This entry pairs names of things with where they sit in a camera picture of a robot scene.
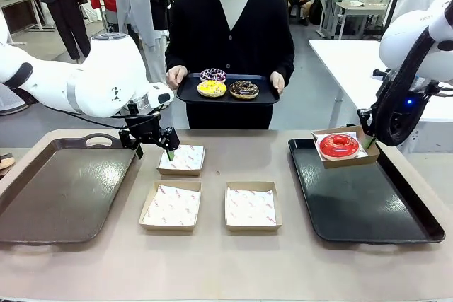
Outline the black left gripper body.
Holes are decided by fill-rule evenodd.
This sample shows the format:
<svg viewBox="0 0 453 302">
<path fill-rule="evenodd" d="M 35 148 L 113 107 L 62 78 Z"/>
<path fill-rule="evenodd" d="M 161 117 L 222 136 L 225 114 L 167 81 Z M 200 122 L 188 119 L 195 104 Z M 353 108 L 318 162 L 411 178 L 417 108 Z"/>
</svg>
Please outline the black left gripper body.
<svg viewBox="0 0 453 302">
<path fill-rule="evenodd" d="M 122 146 L 137 150 L 141 144 L 155 144 L 166 151 L 175 151 L 180 139 L 173 127 L 160 126 L 160 113 L 145 116 L 125 116 L 126 125 L 119 130 Z"/>
</svg>

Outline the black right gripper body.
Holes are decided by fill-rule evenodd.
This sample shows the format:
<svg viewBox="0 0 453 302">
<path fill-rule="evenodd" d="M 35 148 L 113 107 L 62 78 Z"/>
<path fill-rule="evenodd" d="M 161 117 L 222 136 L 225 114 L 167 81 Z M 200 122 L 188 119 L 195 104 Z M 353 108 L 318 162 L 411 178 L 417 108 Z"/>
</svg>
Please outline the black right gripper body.
<svg viewBox="0 0 453 302">
<path fill-rule="evenodd" d="M 377 115 L 378 105 L 372 105 L 370 108 L 357 109 L 357 116 L 363 132 L 372 138 L 379 137 L 379 131 L 376 127 L 374 117 Z"/>
</svg>

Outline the person's right hand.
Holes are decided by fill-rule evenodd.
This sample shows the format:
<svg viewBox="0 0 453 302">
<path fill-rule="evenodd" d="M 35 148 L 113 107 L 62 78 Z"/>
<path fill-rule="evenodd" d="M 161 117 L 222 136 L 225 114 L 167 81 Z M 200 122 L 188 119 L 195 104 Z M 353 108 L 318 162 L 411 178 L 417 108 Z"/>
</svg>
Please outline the person's right hand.
<svg viewBox="0 0 453 302">
<path fill-rule="evenodd" d="M 166 73 L 167 85 L 172 89 L 176 90 L 182 80 L 188 75 L 188 70 L 185 66 L 177 65 L 170 68 Z"/>
</svg>

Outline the person's left hand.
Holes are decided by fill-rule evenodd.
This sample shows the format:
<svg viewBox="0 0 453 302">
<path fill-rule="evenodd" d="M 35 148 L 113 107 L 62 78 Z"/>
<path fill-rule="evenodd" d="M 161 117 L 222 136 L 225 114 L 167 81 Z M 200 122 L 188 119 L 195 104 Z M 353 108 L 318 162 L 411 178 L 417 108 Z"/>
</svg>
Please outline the person's left hand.
<svg viewBox="0 0 453 302">
<path fill-rule="evenodd" d="M 270 82 L 272 83 L 274 89 L 281 95 L 285 89 L 285 79 L 282 74 L 279 72 L 272 72 L 270 75 Z"/>
</svg>

